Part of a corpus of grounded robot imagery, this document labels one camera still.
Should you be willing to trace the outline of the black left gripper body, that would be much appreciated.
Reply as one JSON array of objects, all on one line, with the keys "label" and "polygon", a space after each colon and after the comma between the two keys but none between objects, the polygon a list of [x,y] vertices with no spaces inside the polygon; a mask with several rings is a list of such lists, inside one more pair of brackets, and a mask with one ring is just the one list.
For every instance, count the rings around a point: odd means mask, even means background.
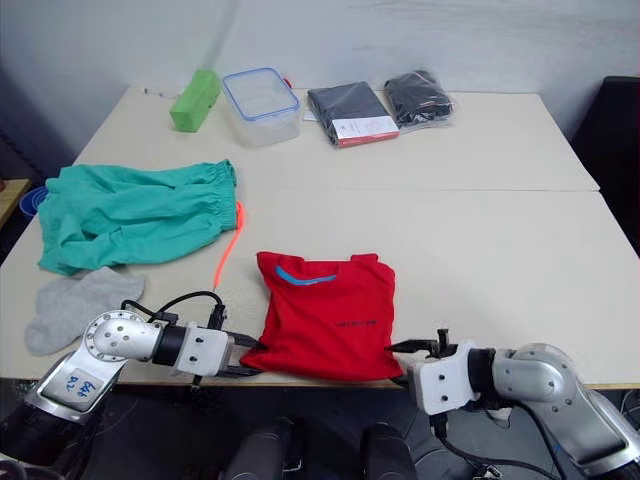
[{"label": "black left gripper body", "polygon": [[244,354],[245,348],[234,344],[233,339],[228,336],[225,353],[223,354],[219,370],[227,365],[241,365],[240,357]]}]

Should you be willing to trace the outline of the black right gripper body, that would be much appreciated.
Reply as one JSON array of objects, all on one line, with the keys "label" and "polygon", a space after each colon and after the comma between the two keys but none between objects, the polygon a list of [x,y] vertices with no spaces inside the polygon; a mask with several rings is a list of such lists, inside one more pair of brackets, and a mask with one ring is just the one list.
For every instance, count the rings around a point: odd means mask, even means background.
[{"label": "black right gripper body", "polygon": [[427,358],[443,359],[453,356],[457,352],[457,347],[457,344],[442,337],[427,340],[425,350],[428,352]]}]

